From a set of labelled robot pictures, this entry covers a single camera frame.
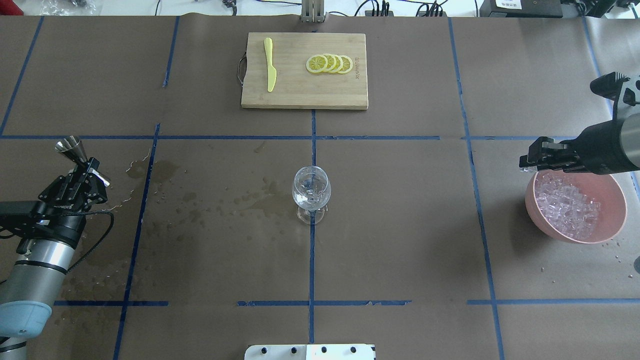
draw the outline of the brown table surface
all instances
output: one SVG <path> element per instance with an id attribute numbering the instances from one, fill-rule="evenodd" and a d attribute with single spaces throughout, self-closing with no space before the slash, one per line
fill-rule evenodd
<path id="1" fill-rule="evenodd" d="M 242 109 L 250 31 L 365 33 L 369 109 Z M 620 235 L 572 245 L 529 220 L 517 167 L 537 136 L 611 118 L 589 91 L 611 71 L 640 74 L 640 22 L 0 17 L 0 199 L 35 199 L 75 134 L 113 180 L 94 209 L 116 207 L 29 356 L 231 360 L 314 341 L 378 359 L 637 359 L 634 179 L 615 176 Z M 314 227 L 290 193 L 311 163 L 333 187 Z M 89 220 L 76 257 L 106 225 Z M 3 277 L 16 244 L 0 241 Z"/>

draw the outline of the yellow knife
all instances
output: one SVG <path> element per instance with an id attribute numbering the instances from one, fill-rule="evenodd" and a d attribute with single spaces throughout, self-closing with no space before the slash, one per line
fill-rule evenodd
<path id="1" fill-rule="evenodd" d="M 264 52 L 267 54 L 267 91 L 272 92 L 276 86 L 276 75 L 278 72 L 273 67 L 273 40 L 264 38 Z"/>

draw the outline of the wine glass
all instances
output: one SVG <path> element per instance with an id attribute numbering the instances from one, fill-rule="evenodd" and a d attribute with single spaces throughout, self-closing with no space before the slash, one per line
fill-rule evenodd
<path id="1" fill-rule="evenodd" d="M 291 187 L 293 200 L 298 204 L 298 218 L 307 224 L 317 224 L 327 212 L 331 197 L 331 183 L 323 169 L 303 167 L 296 173 Z"/>

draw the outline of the pink bowl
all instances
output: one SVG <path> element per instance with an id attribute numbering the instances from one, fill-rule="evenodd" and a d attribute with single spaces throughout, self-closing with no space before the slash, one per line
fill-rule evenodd
<path id="1" fill-rule="evenodd" d="M 600 214 L 598 222 L 591 236 L 587 239 L 572 239 L 556 230 L 549 221 L 542 215 L 540 207 L 536 202 L 535 182 L 538 177 L 543 176 L 546 172 L 552 170 L 544 170 L 535 173 L 527 186 L 525 196 L 525 204 L 527 212 L 533 220 L 534 224 L 540 228 L 545 234 L 554 239 L 566 241 L 568 243 L 581 244 L 597 244 L 603 243 L 616 236 L 627 221 L 627 201 L 625 194 L 622 192 L 620 185 L 611 175 L 596 174 L 571 174 L 562 171 L 556 171 L 555 176 L 562 176 L 566 181 L 570 181 L 574 186 L 580 189 L 584 195 L 593 198 L 600 203 Z"/>

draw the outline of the cutting board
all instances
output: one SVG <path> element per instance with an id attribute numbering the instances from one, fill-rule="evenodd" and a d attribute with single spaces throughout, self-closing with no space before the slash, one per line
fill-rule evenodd
<path id="1" fill-rule="evenodd" d="M 273 66 L 278 75 L 267 91 L 264 38 L 273 39 Z M 307 59 L 315 54 L 347 55 L 353 68 L 347 74 L 311 74 Z M 367 47 L 364 34 L 249 33 L 243 108 L 366 110 Z"/>

